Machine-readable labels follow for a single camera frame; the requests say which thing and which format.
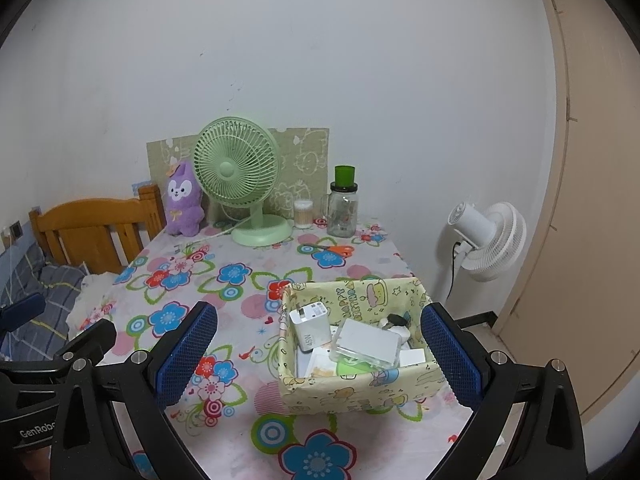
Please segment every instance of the door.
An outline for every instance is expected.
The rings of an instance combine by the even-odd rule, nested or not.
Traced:
[[[499,335],[517,362],[562,359],[584,413],[640,349],[640,55],[604,0],[551,1],[564,161],[540,256]]]

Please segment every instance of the green fan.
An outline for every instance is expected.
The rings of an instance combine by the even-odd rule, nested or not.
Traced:
[[[279,160],[273,136],[246,119],[222,117],[200,132],[193,150],[200,186],[222,205],[251,211],[250,219],[231,232],[236,243],[261,247],[291,236],[286,219],[262,213],[262,202],[278,181]]]

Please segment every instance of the yellow box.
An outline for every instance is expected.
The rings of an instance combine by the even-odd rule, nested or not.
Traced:
[[[338,324],[347,317],[377,324],[390,313],[408,318],[412,335],[409,345],[425,348],[427,362],[357,374],[352,368],[338,364],[338,376],[297,378],[298,341],[290,327],[289,311],[315,301],[322,301],[327,307],[331,324]],[[282,296],[278,339],[283,405],[290,413],[340,413],[402,405],[409,400],[434,396],[445,379],[420,331],[420,314],[429,303],[431,300],[417,278],[292,283]]]

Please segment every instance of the cotton swab container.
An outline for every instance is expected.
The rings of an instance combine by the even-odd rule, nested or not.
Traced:
[[[309,229],[314,222],[314,201],[295,200],[293,203],[293,223],[298,229]]]

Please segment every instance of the tablecloth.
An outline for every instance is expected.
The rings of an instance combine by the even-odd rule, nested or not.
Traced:
[[[195,242],[162,232],[115,280],[100,307],[117,328],[104,363],[153,347],[188,310],[206,300],[218,311],[218,332],[182,399],[166,414],[212,479],[422,480],[455,442],[471,410],[447,384],[429,399],[390,403],[368,412],[287,415],[277,383],[276,340],[282,289],[290,282],[409,276],[379,224],[353,238],[327,236],[322,221],[267,248],[247,248],[224,226]],[[347,246],[342,254],[303,244]],[[126,410],[118,409],[127,443],[146,478],[155,478]]]

